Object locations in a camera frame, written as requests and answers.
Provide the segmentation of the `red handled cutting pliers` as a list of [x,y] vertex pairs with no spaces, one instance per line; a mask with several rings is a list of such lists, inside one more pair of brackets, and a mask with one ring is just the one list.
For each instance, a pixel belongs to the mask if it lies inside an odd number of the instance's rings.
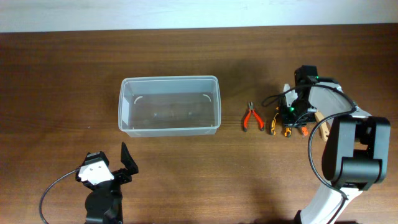
[[249,119],[251,116],[254,116],[254,118],[256,119],[259,130],[263,131],[265,128],[264,121],[257,113],[257,111],[254,107],[254,103],[252,101],[250,101],[248,103],[248,110],[246,111],[244,118],[243,118],[243,125],[242,125],[243,131],[246,132],[248,130],[248,122],[249,122]]

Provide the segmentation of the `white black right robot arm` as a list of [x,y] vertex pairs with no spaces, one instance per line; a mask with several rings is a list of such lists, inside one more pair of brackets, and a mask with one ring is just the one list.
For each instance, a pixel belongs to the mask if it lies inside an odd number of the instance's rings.
[[[294,78],[294,87],[285,85],[279,95],[279,114],[287,131],[315,123],[307,153],[321,182],[294,223],[334,223],[350,201],[385,179],[391,124],[362,110],[336,80],[319,77],[313,65],[296,69]],[[322,125],[330,130],[318,172],[312,142]]]

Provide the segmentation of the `yellow black long-nose pliers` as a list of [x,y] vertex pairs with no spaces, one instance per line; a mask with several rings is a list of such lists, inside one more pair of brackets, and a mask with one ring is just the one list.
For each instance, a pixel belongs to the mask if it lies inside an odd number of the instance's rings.
[[[278,115],[279,115],[279,108],[277,107],[274,110],[274,115],[273,115],[273,118],[271,119],[271,122],[270,122],[270,125],[269,125],[269,128],[268,128],[269,134],[271,136],[276,135],[275,126],[276,126],[276,123],[277,123]],[[285,128],[284,136],[289,138],[289,137],[291,137],[291,135],[292,135],[292,128]]]

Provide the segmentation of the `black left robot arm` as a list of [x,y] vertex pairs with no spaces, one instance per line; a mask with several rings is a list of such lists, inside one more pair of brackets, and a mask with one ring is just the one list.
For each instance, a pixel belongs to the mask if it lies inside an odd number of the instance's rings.
[[123,168],[111,171],[108,158],[100,151],[88,153],[78,168],[75,180],[91,190],[85,200],[86,223],[123,222],[121,186],[139,173],[125,143],[121,144],[121,163]]

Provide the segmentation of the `orange socket bit holder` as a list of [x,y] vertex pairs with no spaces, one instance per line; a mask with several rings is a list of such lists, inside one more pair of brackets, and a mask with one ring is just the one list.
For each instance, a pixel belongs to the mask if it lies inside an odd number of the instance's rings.
[[300,127],[300,131],[303,136],[308,136],[309,134],[308,129],[305,126]]

